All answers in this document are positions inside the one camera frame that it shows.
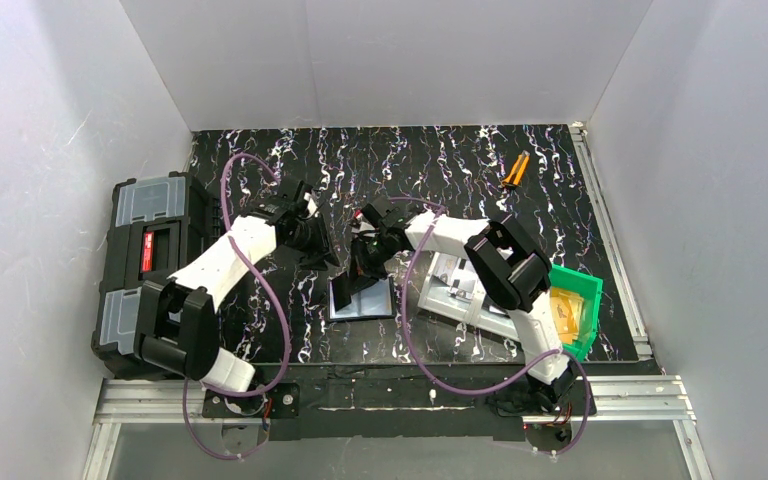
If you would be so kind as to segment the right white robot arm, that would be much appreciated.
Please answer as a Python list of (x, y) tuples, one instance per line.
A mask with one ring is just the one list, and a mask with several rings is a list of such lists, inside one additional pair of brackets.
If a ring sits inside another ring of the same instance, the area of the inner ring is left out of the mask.
[(351, 229), (349, 265), (330, 282), (336, 308), (385, 279), (386, 263), (399, 253), (428, 251), (464, 259), (491, 301), (511, 319), (531, 366), (528, 377), (552, 387), (572, 380), (554, 321), (532, 313), (550, 291), (553, 266), (515, 215), (470, 220), (438, 211), (410, 214), (379, 197), (355, 214)]

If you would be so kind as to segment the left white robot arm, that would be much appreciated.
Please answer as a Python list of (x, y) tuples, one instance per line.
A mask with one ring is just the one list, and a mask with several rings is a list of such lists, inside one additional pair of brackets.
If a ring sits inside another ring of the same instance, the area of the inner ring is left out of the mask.
[(254, 367), (220, 344), (219, 308), (257, 262), (284, 247), (301, 268), (325, 271), (338, 264), (309, 183), (287, 179), (276, 194), (228, 220), (227, 230), (204, 253), (163, 281), (141, 287), (134, 355), (227, 396), (264, 393), (251, 387)]

